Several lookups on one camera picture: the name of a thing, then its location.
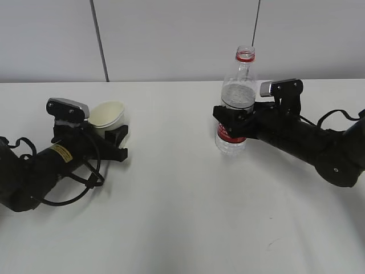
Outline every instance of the white wall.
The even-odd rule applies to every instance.
[[[0,5],[0,82],[105,81],[88,0]]]
[[[220,80],[258,0],[94,0],[111,81]],[[262,0],[260,79],[365,78],[364,0]],[[89,0],[0,6],[0,82],[105,81]]]
[[[110,81],[222,79],[257,0],[94,0]]]
[[[365,78],[364,0],[262,0],[261,79]]]

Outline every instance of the yellow warning label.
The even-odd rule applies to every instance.
[[[59,144],[54,144],[53,146],[50,147],[50,149],[56,151],[66,163],[68,163],[73,159],[71,153],[63,146],[60,146]]]

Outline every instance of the plastic bottle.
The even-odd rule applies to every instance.
[[[256,78],[253,71],[255,49],[240,46],[236,52],[234,64],[231,66],[222,86],[221,104],[227,108],[253,111],[256,98]],[[224,127],[218,123],[216,145],[228,155],[237,155],[246,146],[246,138],[231,138]]]

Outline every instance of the table surface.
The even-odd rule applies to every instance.
[[[365,107],[365,79],[304,86],[302,115],[310,120]],[[66,207],[0,206],[0,273],[365,273],[365,176],[338,188],[256,140],[237,158],[222,155],[212,117],[221,82],[0,84],[0,91],[0,135],[12,143],[26,136],[38,150],[50,145],[49,97],[90,108],[120,100],[131,130],[129,158],[111,163],[103,188]],[[334,114],[324,127],[351,124]],[[64,179],[47,198],[81,189]]]

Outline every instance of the robotic arm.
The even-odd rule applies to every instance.
[[[50,206],[65,206],[82,198],[90,189],[102,186],[104,178],[99,173],[102,160],[124,161],[126,148],[119,148],[128,134],[128,126],[106,131],[105,137],[96,133],[88,122],[89,109],[85,104],[63,98],[51,98],[47,112],[55,117],[53,145],[40,153],[27,138],[20,138],[14,146],[0,137],[0,203],[13,211],[35,209],[40,203]],[[11,149],[28,144],[32,155],[18,158]],[[89,160],[98,161],[96,168]],[[72,172],[85,165],[91,175],[83,179]],[[58,181],[70,177],[85,185],[77,197],[65,202],[51,202],[44,197]]]
[[[250,114],[215,106],[213,116],[232,138],[261,140],[314,166],[331,184],[353,187],[365,169],[365,110],[359,118],[332,110],[315,125],[300,116],[302,91],[299,79],[265,82],[260,96],[272,96],[274,102],[255,102]],[[338,111],[357,122],[345,131],[322,129],[323,121]]]

